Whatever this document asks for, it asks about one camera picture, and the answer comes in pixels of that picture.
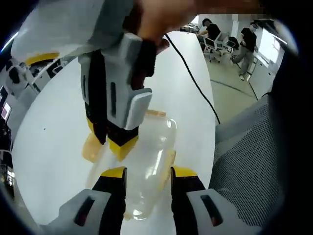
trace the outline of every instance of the face mask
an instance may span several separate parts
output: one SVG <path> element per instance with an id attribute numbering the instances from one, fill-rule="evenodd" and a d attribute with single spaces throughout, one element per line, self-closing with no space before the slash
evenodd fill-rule
<path id="1" fill-rule="evenodd" d="M 250 26 L 250 30 L 251 30 L 252 32 L 255 32 L 255 31 L 256 31 L 256 28 L 253 27 L 253 26 Z"/>

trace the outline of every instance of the window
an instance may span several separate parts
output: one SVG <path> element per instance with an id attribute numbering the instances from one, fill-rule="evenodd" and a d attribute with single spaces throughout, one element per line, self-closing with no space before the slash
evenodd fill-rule
<path id="1" fill-rule="evenodd" d="M 277 39 L 267 30 L 263 29 L 259 52 L 268 60 L 276 63 L 280 45 Z"/>
<path id="2" fill-rule="evenodd" d="M 199 16 L 196 16 L 196 17 L 192 20 L 191 23 L 193 23 L 193 24 L 199 24 Z"/>

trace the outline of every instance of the oval table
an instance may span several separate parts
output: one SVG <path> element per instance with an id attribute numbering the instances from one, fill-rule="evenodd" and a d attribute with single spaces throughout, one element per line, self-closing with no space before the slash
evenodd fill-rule
<path id="1" fill-rule="evenodd" d="M 196 35 L 172 32 L 169 36 L 213 103 L 210 76 Z M 197 172 L 207 187 L 213 166 L 215 117 L 173 47 L 157 56 L 155 74 L 146 78 L 145 86 L 153 90 L 149 109 L 165 111 L 177 122 L 175 165 Z M 82 157 L 82 147 L 89 133 L 80 64 L 75 59 L 37 96 L 13 147 L 16 181 L 38 224 L 55 219 L 60 206 L 85 188 L 92 163 Z M 170 205 L 168 186 L 151 216 L 143 221 L 123 221 L 121 234 L 176 234 Z"/>

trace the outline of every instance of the white wall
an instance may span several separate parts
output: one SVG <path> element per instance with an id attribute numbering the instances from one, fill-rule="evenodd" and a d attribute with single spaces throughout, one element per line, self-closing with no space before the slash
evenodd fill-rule
<path id="1" fill-rule="evenodd" d="M 202 21 L 204 18 L 208 18 L 212 21 L 212 23 L 216 24 L 222 33 L 231 34 L 233 19 L 232 15 L 199 15 L 199 25 L 202 26 Z"/>
<path id="2" fill-rule="evenodd" d="M 231 34 L 230 36 L 231 37 L 237 37 L 237 33 L 238 33 L 238 20 L 233 20 L 233 26 L 232 26 L 232 29 L 231 29 Z"/>

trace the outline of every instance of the chair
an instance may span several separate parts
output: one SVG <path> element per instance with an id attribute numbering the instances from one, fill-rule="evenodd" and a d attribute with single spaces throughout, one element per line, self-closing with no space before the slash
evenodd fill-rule
<path id="1" fill-rule="evenodd" d="M 286 139 L 266 95 L 216 128 L 209 188 L 233 203 L 250 226 L 265 226 L 284 201 L 288 183 Z"/>
<path id="2" fill-rule="evenodd" d="M 204 38 L 205 49 L 209 51 L 208 55 L 210 56 L 210 62 L 215 58 L 213 55 L 214 52 L 218 52 L 220 56 L 225 55 L 226 53 L 231 54 L 236 43 L 229 40 L 227 33 L 220 33 L 215 40 Z"/>
<path id="3" fill-rule="evenodd" d="M 219 35 L 216 37 L 215 40 L 204 37 L 204 39 L 203 39 L 204 44 L 205 44 L 204 53 L 206 50 L 209 51 L 208 55 L 210 56 L 210 62 L 212 61 L 212 59 L 215 58 L 215 56 L 213 55 L 213 52 L 216 51 L 216 52 L 220 53 L 219 51 L 224 48 L 225 38 L 227 38 L 227 34 L 221 33 L 221 32 L 219 33 Z"/>

